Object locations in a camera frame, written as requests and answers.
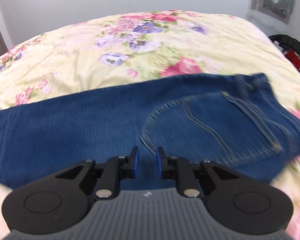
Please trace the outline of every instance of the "gray ribbed plastic base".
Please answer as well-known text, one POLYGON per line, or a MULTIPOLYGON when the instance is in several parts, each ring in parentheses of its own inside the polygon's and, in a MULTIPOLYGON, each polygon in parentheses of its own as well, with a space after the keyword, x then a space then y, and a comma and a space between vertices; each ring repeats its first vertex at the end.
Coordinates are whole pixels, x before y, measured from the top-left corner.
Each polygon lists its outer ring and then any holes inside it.
POLYGON ((13 230, 5 240, 292 240, 284 231, 249 236, 216 222, 198 198, 180 196, 175 188, 121 191, 114 200, 97 201, 73 227, 51 235, 13 230))

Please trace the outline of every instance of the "jeans back pocket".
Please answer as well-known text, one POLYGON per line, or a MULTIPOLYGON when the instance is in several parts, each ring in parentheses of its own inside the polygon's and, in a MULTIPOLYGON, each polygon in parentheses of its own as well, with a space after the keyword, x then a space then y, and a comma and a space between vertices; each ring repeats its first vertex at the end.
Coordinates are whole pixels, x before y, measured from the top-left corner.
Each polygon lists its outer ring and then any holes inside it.
POLYGON ((264 117, 227 92, 188 96, 157 107, 140 137, 154 154, 162 146, 170 156, 191 162, 208 159, 228 167, 254 163, 281 151, 264 117))

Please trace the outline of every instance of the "bed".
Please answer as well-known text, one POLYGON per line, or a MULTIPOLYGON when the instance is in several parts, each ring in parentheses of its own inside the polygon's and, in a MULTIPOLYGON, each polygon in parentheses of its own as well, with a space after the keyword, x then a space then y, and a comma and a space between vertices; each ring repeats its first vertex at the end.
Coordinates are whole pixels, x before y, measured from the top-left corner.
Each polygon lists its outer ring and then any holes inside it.
MULTIPOLYGON (((36 36, 0 57, 0 110, 86 90, 163 77, 265 73, 300 119, 300 74, 250 22, 171 10, 90 20, 36 36)), ((300 156, 273 180, 293 201, 287 232, 300 240, 300 156)), ((0 239, 8 232, 1 204, 0 239)))

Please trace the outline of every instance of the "jeans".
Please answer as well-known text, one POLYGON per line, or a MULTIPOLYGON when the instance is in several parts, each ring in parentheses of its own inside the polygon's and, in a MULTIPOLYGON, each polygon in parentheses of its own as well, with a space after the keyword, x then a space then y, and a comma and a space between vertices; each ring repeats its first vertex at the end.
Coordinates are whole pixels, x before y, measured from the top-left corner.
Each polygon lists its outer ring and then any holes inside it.
POLYGON ((122 189, 171 187, 155 149, 209 159, 270 182, 300 154, 300 120, 264 74, 182 75, 85 91, 0 111, 0 182, 16 188, 84 159, 140 147, 138 177, 122 189))

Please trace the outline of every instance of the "floral bedsheet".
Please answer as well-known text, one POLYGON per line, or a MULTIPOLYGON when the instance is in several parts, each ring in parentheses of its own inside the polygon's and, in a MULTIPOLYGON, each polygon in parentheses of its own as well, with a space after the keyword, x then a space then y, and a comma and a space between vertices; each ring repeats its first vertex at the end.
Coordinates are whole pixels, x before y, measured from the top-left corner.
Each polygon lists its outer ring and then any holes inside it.
MULTIPOLYGON (((257 72, 300 118, 300 74, 250 22, 180 10, 115 15, 41 34, 1 56, 0 110, 172 75, 257 72)), ((300 240, 300 157, 273 185, 293 201, 287 232, 300 240)), ((1 215, 9 192, 0 185, 0 239, 9 232, 1 215)))

